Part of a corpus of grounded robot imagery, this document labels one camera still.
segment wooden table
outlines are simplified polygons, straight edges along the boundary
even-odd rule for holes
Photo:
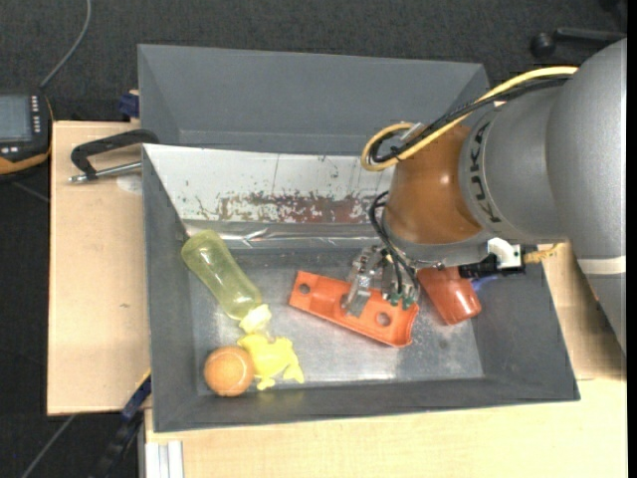
[[[56,122],[48,412],[120,409],[149,367],[134,178],[72,185],[78,143],[135,124]],[[139,158],[138,150],[98,166]],[[626,361],[568,246],[544,263],[581,401],[157,434],[186,477],[627,476]]]

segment screen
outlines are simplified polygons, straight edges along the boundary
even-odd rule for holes
[[[0,142],[26,141],[31,137],[27,96],[0,95]]]

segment gray floor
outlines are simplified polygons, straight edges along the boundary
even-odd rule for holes
[[[532,68],[536,32],[617,30],[596,0],[93,0],[85,41],[47,89],[57,119],[121,120],[138,43],[321,52],[485,65],[493,83]],[[84,0],[0,0],[0,90],[37,85],[82,27]],[[559,48],[550,64],[592,52]],[[0,475],[20,476],[62,419],[48,419],[49,171],[0,183]],[[74,419],[31,476],[86,476],[114,414]],[[134,476],[134,455],[120,476]]]

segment orange ball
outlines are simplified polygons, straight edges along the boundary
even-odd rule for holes
[[[203,366],[206,383],[221,396],[237,396],[243,393],[255,376],[255,366],[250,355],[237,346],[217,349]]]

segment yellow toy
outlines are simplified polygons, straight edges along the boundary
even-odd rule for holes
[[[257,389],[262,391],[275,385],[274,375],[283,372],[283,379],[293,378],[296,382],[305,381],[299,366],[299,358],[292,348],[292,342],[276,337],[273,342],[268,337],[250,334],[239,339],[237,344],[245,349],[255,366],[255,377],[260,379]]]

